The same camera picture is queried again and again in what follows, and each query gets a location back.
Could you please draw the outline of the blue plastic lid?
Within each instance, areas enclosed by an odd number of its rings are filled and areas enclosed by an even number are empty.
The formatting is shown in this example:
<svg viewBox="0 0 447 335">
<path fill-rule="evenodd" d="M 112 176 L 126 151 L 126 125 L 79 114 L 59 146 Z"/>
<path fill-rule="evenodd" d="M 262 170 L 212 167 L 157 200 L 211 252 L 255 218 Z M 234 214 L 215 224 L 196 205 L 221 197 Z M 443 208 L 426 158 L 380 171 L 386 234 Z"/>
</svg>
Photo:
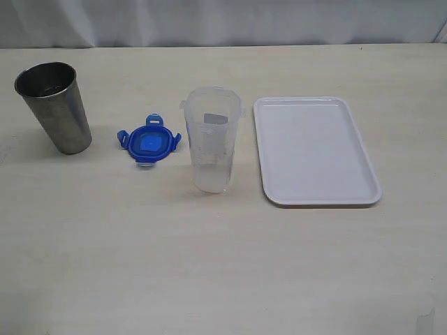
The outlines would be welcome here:
<svg viewBox="0 0 447 335">
<path fill-rule="evenodd" d="M 128 151 L 137 165 L 153 166 L 176 150 L 182 135 L 173 135 L 172 131 L 164 126 L 161 115 L 150 114 L 144 126 L 132 133 L 120 130 L 117 139 L 121 148 Z"/>
</svg>

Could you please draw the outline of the white rectangular tray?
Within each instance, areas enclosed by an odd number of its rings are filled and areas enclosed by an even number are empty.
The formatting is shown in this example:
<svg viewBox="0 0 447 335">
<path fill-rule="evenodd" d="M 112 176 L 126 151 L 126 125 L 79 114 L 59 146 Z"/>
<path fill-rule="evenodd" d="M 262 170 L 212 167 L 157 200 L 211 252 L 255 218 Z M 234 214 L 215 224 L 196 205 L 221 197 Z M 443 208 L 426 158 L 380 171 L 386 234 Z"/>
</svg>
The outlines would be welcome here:
<svg viewBox="0 0 447 335">
<path fill-rule="evenodd" d="M 253 107 L 263 192 L 280 206 L 369 207 L 382 189 L 348 104 L 264 97 Z"/>
</svg>

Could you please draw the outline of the stainless steel cup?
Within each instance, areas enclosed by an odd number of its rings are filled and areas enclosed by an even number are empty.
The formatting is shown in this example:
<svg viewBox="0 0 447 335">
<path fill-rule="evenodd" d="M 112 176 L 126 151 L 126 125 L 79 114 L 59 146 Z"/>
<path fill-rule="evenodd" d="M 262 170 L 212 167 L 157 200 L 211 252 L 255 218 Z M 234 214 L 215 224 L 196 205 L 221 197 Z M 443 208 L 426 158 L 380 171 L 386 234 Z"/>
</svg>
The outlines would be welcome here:
<svg viewBox="0 0 447 335">
<path fill-rule="evenodd" d="M 58 61 L 37 64 L 17 76 L 14 88 L 61 153 L 88 148 L 92 136 L 72 66 Z"/>
</svg>

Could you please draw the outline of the clear plastic container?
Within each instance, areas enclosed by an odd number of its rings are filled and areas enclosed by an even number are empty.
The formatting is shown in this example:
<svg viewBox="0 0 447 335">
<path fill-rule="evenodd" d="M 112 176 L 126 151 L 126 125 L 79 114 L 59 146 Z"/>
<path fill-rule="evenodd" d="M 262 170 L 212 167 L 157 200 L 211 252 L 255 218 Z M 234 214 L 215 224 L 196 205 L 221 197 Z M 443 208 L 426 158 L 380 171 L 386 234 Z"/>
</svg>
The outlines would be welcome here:
<svg viewBox="0 0 447 335">
<path fill-rule="evenodd" d="M 201 87 L 180 109 L 184 113 L 193 184 L 206 193 L 223 193 L 230 184 L 242 101 L 231 90 Z"/>
</svg>

